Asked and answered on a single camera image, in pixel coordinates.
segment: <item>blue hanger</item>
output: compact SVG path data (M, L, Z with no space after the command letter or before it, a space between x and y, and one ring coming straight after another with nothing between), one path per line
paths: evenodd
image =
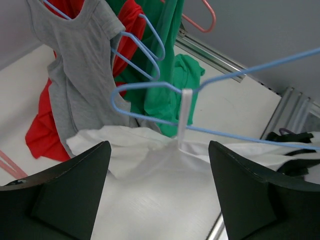
M232 72L232 73L228 73L225 75L221 75L221 76L217 76L217 77L213 77L210 78L208 80L206 80L205 82L203 82L200 87L193 89L193 94L198 93L199 91L201 91L206 85L210 84L210 83L215 83L217 81L221 81L221 80L225 80L225 79L230 79L230 78L234 78L236 76L239 75L244 75L244 74L249 74L249 73L253 73L253 72L258 72L261 70L265 70L265 69L269 69L281 64L286 64L286 63L290 63L299 59L303 59L306 57L310 57L316 54L320 53L320 47L319 48L315 48L313 50L309 50L309 51L304 51L292 56L288 56L282 59L278 59L275 61L271 61L269 63L265 63L262 65L257 65L257 66L253 66L250 67L248 69L242 70L242 71L237 71L237 72ZM178 94L182 94L182 90L176 88L175 86L169 84L168 82L138 82L138 83L129 83L129 84L124 84L121 86L116 87L112 93L111 93L111 104L112 107L119 113L130 116L130 117L134 117L137 119L143 119L143 120L148 120L148 121L152 121L155 123L159 123L159 124L167 124L167 125L171 125L171 126L178 126L177 123L173 123L170 121L166 121L166 120L162 120L156 117L152 117L152 116L144 116L141 114L137 114L137 113L133 113L133 112L128 112L128 111L124 111L120 108L118 108L115 104L115 96L117 96L119 94L119 92L122 91L127 91L127 90L134 90L134 89L148 89L148 88L168 88L171 89L172 91L178 93ZM227 137L227 138L233 138L233 139L239 139L239 140L244 140L244 141L249 141L249 142L256 142L256 143L262 143L262 144L271 144L271 145L277 145L277 146L283 146L283 147L290 147L290 148L301 148L301 149L309 149L309 150L316 150L316 151L320 151L320 147L313 147L313 146L306 146L306 145L296 145L296 144L290 144L290 143L283 143L283 142L273 142L273 141L267 141L267 140L261 140L261 139L256 139L256 138L252 138L252 137L246 137L246 136L240 136L240 135L236 135L236 134L231 134L231 133L226 133L226 132L220 132L220 131L212 131L209 129L205 129L205 128L201 128L201 127L196 127L196 126L192 126L192 125L188 125L186 126L187 129L189 130L193 130L193 131L198 131L198 132L203 132L203 133L208 133L208 134L213 134L213 135L218 135L218 136L223 136L223 137Z
M50 8L52 8L53 10L55 10L57 13L59 13L61 16L63 16L65 19L68 20L72 20L71 17L69 17L68 15L66 15L64 12L60 11L58 8L56 8L53 4L51 4L50 2L48 2L48 0L43 0L43 2L45 4L47 4ZM148 26L150 27L152 33L155 35L155 38L157 39L157 41L160 44L160 47L162 49L162 55L161 57L157 57L153 52L151 52L150 49L148 49L135 35L133 35L132 33L129 32L125 32L122 31L119 34L128 38L131 38L132 41L138 46L138 48L141 49L141 51L146 55L146 57L151 61L152 65L154 66L155 70L156 70L156 76L151 76L150 74L146 73L145 71L143 71L140 67L138 67L137 65L135 65L133 62L131 62L129 59L127 59L125 56L123 56L121 53L119 53L118 51L116 51L115 49L111 48L111 52L113 52L114 54L116 54L119 58L121 58L122 60L124 60L127 64L129 64L130 66L132 66L134 69L136 69L139 73L141 73L142 75L144 75L146 78L148 78L151 81L157 81L160 78L160 69L158 64L156 63L156 61L161 61L165 58L166 55L166 51L165 51L165 46L163 44L163 42L161 41L157 31L155 30L155 28L152 26L151 22L149 21L149 19L143 15L143 14L139 14L139 17L145 19L146 23L148 24Z

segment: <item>gray t-shirt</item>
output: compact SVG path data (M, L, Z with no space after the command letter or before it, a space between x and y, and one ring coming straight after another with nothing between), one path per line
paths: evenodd
M41 0L26 0L31 30L57 53L48 66L52 81L49 95L59 138L66 139L83 129L104 125L138 127L136 119L118 113L111 106L110 95L116 87L112 74L114 54L125 30L105 0L85 0L79 15L61 18ZM119 94L116 105L130 111L131 105Z

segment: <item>metal frame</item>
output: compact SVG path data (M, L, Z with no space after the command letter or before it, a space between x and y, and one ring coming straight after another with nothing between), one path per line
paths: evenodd
M311 98L293 87L288 87L261 138L266 139L270 132L277 133L280 128L301 133L307 116L314 106Z

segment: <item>white table surface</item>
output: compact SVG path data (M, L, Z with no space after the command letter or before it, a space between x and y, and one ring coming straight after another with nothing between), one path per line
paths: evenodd
M188 54L175 47L176 54ZM38 101L47 79L47 65L53 51L41 46L0 71L0 149L28 175L58 164L41 157L34 159L25 143L25 135L38 111ZM222 73L199 60L206 70L201 81ZM233 79L212 83L198 95L193 125L210 130L260 138L280 97L249 77L239 83ZM238 140L188 130L187 140L236 143ZM0 185L14 178L0 169Z

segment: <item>fabric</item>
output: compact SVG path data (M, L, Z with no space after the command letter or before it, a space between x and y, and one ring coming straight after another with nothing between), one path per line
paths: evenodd
M182 91L177 140L159 136L150 129L146 132L144 128L119 126L83 130L67 140L70 148L79 152L89 142L102 142L105 138L110 139L111 148L114 145L112 151L116 155L111 153L111 174L106 178L107 187L101 196L92 239L207 238L221 209L208 144L183 142L191 97L191 89ZM110 134L108 131L112 130L119 133ZM259 153L288 151L260 143L227 145L249 159L260 156ZM121 158L115 158L118 154L122 154ZM269 166L279 163L276 157L268 160Z
M47 157L64 162L70 157L60 142L52 115L49 97L50 84L51 81L48 79L39 98L38 114L25 135L25 142L34 158Z
M84 0L48 0L48 2L72 19L78 16L84 4ZM46 4L45 6L55 15L59 16L60 18L64 18L51 7L47 6Z
M118 14L125 0L107 0L112 10ZM136 0L151 24L158 32L164 47L165 58L158 62L160 69L159 81L166 81L180 88L195 88L200 84L200 76L204 74L204 70L191 57L178 56L175 58L174 44L179 31L184 0L170 0L163 4L160 0ZM157 56L161 56L162 50L154 34L149 28L146 28L142 38L142 42ZM153 65L144 55L137 49L132 58L132 62L144 70L151 76L156 75ZM187 79L183 79L179 73L183 70L183 75ZM122 74L116 79L120 82L137 83L148 81L146 77L138 73L135 69L128 66ZM163 120L177 123L179 115L180 96L177 96L167 88L148 88L139 90L129 90L125 95L125 99L131 102L131 111L144 114ZM191 113L194 112L197 96L194 96ZM190 115L189 124L192 124L192 115ZM158 124L161 132L169 137L177 134L175 126L167 126Z
M141 6L136 4L135 0L127 0L119 12L118 18L125 26L126 32L132 33L139 40L141 40L147 23L143 18L139 17L139 14L144 14ZM120 40L117 51L128 60L131 60L137 48L137 44L131 38L123 36ZM113 76L116 77L122 73L127 65L128 63L126 63L120 57L115 56L112 72Z
M49 14L39 0L26 0L33 34L57 53L48 66L54 121L68 152L66 139L81 129L99 129L104 125L136 127L137 121L116 112L110 103L116 87L112 66L124 26L104 0L85 0L74 20ZM116 104L130 110L120 95Z

